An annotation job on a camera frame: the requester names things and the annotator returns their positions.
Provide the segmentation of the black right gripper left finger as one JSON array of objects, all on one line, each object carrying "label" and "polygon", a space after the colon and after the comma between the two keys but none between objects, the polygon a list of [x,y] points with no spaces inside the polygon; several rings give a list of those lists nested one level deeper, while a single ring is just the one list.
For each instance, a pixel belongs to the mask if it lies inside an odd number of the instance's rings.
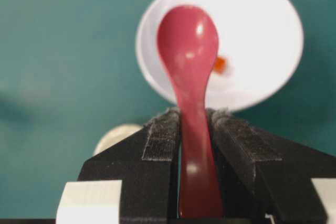
[{"label": "black right gripper left finger", "polygon": [[121,180],[120,220],[175,219],[180,141],[180,111],[169,108],[86,160],[78,180]]}]

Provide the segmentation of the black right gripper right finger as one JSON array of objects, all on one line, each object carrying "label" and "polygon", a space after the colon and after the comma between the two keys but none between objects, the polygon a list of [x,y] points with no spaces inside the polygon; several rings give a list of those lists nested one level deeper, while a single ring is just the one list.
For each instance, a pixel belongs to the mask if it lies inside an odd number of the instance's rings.
[{"label": "black right gripper right finger", "polygon": [[335,157],[207,109],[227,218],[329,221],[312,180],[335,178]]}]

